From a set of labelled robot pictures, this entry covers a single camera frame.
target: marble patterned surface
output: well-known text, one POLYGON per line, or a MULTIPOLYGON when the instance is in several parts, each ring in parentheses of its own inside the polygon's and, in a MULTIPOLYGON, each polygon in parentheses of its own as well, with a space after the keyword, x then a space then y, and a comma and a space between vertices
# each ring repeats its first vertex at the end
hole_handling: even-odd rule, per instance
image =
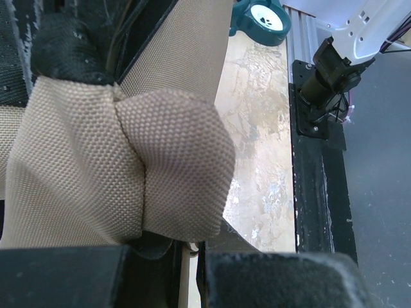
POLYGON ((262 251, 294 252, 286 44, 231 37, 215 104, 236 145, 225 219, 262 251))

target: black mounting plate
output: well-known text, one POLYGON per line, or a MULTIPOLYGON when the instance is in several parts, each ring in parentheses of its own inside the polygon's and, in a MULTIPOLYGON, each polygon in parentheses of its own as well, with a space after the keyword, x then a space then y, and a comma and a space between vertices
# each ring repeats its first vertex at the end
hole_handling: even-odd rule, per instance
POLYGON ((300 97, 300 90, 303 83, 315 72, 315 66, 309 63, 296 60, 292 66, 293 70, 293 86, 294 86, 294 99, 295 99, 295 114, 297 116, 297 133, 299 135, 328 139, 328 120, 323 118, 322 120, 314 123, 309 119, 311 108, 300 97))

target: floor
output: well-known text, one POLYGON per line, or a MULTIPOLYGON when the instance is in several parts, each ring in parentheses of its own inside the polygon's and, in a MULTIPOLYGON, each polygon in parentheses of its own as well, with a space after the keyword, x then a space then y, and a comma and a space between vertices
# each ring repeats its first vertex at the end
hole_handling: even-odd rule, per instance
MULTIPOLYGON (((231 37, 215 104, 237 153, 224 218, 261 251, 294 252, 286 44, 231 37)), ((200 307, 196 267, 192 259, 190 308, 200 307)))

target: teal plastic object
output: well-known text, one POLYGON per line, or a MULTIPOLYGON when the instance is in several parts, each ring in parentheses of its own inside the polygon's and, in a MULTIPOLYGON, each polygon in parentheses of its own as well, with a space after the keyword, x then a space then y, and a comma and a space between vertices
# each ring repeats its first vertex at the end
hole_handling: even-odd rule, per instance
POLYGON ((231 13, 230 36, 238 30, 266 46, 278 46, 291 28, 291 19, 278 0, 240 0, 231 13))

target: white circular disc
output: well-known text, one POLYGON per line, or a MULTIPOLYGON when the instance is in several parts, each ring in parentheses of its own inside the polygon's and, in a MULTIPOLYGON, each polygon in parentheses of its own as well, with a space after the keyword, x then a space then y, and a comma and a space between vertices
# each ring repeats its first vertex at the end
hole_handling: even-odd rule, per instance
POLYGON ((280 17, 266 6, 260 4, 251 6, 251 14, 260 25, 270 30, 281 31, 284 29, 280 17))

